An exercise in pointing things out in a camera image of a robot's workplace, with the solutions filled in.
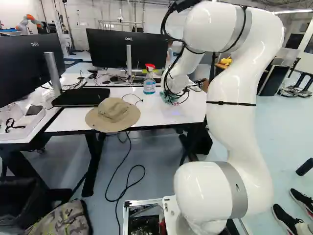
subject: spray bottle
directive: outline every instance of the spray bottle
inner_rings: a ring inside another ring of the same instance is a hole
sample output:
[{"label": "spray bottle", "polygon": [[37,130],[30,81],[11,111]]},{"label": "spray bottle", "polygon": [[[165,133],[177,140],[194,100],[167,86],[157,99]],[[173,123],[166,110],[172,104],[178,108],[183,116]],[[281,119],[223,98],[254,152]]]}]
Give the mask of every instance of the spray bottle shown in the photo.
[{"label": "spray bottle", "polygon": [[153,64],[145,64],[147,67],[147,75],[143,80],[143,92],[145,94],[153,94],[156,92],[156,81],[153,79],[153,69],[156,67]]}]

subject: camouflage bag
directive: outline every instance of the camouflage bag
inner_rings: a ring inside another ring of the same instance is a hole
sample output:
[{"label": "camouflage bag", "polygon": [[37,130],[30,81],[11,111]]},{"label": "camouflage bag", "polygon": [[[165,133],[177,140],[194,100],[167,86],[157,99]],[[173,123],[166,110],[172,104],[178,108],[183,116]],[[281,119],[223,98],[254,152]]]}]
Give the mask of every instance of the camouflage bag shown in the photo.
[{"label": "camouflage bag", "polygon": [[58,206],[24,231],[24,235],[90,235],[86,204],[73,200]]}]

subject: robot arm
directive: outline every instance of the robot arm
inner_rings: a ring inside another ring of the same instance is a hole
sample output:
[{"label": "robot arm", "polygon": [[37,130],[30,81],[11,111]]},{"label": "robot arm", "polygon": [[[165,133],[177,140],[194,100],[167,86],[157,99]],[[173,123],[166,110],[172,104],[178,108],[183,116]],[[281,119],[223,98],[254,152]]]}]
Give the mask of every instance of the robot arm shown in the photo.
[{"label": "robot arm", "polygon": [[16,30],[21,31],[22,35],[27,35],[27,25],[28,25],[28,21],[31,21],[33,24],[36,24],[37,27],[43,27],[43,23],[36,20],[32,15],[27,14],[24,16],[23,20],[15,27]]},{"label": "robot arm", "polygon": [[170,89],[171,92],[178,94],[189,84],[188,74],[191,74],[200,63],[202,54],[195,54],[182,47],[182,55],[178,62],[173,66],[167,75],[167,85],[164,87],[164,78],[169,68],[163,73],[161,85],[163,89]]},{"label": "robot arm", "polygon": [[[254,112],[259,79],[283,38],[280,19],[261,9],[202,1],[186,18],[183,40],[189,48],[228,50],[233,59],[207,94],[207,123],[227,148],[227,162],[186,163],[174,177],[179,209],[198,235],[218,234],[228,218],[260,213],[272,205],[272,182],[255,138]],[[201,59],[191,53],[184,50],[170,70],[168,88],[173,92],[185,87],[186,75]]]}]

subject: laptop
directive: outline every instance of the laptop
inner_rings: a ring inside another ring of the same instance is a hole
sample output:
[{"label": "laptop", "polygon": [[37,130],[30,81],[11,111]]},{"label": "laptop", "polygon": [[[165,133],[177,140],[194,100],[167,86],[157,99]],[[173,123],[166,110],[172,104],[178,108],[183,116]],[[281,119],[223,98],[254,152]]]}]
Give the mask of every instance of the laptop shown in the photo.
[{"label": "laptop", "polygon": [[66,90],[52,101],[55,107],[93,107],[110,96],[108,88],[79,88]]}]

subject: person's foot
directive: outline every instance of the person's foot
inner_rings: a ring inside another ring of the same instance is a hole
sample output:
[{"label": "person's foot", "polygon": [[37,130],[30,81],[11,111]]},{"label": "person's foot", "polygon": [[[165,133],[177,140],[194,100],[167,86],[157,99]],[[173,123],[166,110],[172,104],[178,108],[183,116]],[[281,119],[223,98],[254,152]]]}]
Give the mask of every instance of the person's foot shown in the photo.
[{"label": "person's foot", "polygon": [[300,193],[294,188],[290,189],[290,195],[295,202],[305,210],[308,216],[313,220],[313,200],[311,197]]},{"label": "person's foot", "polygon": [[273,205],[272,212],[279,225],[287,231],[288,235],[298,235],[295,225],[303,224],[302,219],[292,218],[278,204]]}]

